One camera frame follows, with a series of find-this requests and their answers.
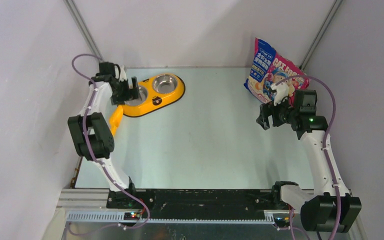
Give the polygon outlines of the yellow double pet bowl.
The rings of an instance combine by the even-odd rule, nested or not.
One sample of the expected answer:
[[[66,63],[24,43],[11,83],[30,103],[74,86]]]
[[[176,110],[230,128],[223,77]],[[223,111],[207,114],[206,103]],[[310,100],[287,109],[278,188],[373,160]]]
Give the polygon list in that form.
[[[162,73],[138,82],[139,98],[119,105],[114,116],[138,118],[180,100],[186,92],[184,81],[173,73]]]

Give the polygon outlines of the colourful cat food bag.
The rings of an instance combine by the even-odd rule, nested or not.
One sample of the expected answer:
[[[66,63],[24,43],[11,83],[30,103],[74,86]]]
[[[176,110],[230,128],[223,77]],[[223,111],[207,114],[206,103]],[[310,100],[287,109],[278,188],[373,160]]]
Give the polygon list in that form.
[[[286,80],[290,102],[295,98],[296,90],[304,90],[310,85],[310,79],[296,77],[305,73],[292,61],[281,56],[268,42],[254,39],[254,57],[244,87],[262,103],[273,101],[275,93],[271,86]]]

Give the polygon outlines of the yellow plastic food scoop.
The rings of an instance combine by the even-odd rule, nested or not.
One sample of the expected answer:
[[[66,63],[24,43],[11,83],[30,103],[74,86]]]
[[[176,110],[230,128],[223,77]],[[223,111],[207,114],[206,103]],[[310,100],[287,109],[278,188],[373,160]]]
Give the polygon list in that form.
[[[109,128],[113,136],[116,135],[117,129],[124,116],[124,109],[122,105],[118,105],[109,118]]]

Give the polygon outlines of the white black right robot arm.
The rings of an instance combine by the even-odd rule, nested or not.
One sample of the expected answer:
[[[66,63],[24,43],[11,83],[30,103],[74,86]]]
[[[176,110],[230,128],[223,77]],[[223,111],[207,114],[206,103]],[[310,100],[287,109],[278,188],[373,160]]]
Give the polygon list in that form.
[[[297,183],[277,181],[271,189],[271,204],[290,206],[300,212],[303,228],[311,232],[347,233],[357,219],[362,203],[344,184],[331,149],[329,124],[317,115],[317,93],[297,90],[293,103],[287,92],[275,90],[274,99],[260,106],[256,122],[264,130],[291,126],[302,143],[310,164],[313,194]]]

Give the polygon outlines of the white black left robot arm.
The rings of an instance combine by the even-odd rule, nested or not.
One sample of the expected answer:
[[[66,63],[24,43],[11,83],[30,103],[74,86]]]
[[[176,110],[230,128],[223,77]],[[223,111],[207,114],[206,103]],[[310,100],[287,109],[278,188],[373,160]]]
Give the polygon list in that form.
[[[115,149],[114,132],[119,125],[118,117],[106,119],[104,113],[108,103],[122,107],[129,101],[141,98],[136,77],[129,83],[125,71],[112,62],[101,62],[99,72],[89,79],[87,100],[78,115],[67,120],[68,129],[76,153],[93,162],[105,176],[112,192],[121,192],[118,201],[125,208],[133,208],[138,194],[129,189],[130,177],[117,173],[111,154]]]

